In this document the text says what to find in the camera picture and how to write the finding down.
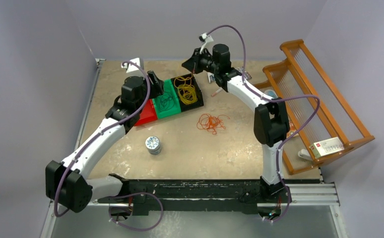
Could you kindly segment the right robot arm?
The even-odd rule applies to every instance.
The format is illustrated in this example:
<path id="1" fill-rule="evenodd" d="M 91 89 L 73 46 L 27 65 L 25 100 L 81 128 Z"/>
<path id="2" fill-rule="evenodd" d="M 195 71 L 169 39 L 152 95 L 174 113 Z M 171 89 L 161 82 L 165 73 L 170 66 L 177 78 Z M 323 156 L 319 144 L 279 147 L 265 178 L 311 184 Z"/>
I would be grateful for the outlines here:
<path id="1" fill-rule="evenodd" d="M 276 199 L 284 188 L 282 143 L 290 130 L 285 103 L 258 90 L 242 72 L 232 67 L 227 45 L 216 44 L 212 52 L 196 48 L 182 67 L 191 73 L 206 71 L 213 74 L 219 87 L 236 96 L 253 111 L 253 131 L 263 153 L 260 195 L 267 202 Z"/>

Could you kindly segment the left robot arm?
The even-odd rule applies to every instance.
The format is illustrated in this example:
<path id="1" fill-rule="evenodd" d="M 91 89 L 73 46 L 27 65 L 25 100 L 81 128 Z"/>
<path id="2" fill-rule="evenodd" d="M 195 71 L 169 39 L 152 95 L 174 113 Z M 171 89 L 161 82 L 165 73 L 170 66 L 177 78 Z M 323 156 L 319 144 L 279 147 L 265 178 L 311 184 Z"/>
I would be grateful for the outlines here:
<path id="1" fill-rule="evenodd" d="M 121 91 L 94 133 L 61 162 L 51 161 L 45 168 L 46 196 L 75 213 L 93 200 L 112 197 L 123 203 L 129 198 L 129 188 L 123 185 L 126 179 L 115 174 L 90 179 L 89 175 L 138 122 L 147 101 L 164 93 L 164 82 L 150 70 L 147 76 L 126 78 Z"/>

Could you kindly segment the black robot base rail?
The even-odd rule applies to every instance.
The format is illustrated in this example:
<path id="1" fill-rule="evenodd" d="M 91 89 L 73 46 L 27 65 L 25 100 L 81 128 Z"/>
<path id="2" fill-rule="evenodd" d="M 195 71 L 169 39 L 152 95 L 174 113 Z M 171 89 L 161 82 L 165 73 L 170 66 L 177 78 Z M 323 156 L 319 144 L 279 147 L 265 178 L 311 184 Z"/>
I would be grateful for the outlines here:
<path id="1" fill-rule="evenodd" d="M 98 203 L 131 207 L 133 215 L 150 211 L 240 212 L 279 216 L 289 202 L 289 189 L 261 192 L 261 179 L 131 179 L 121 192 Z"/>

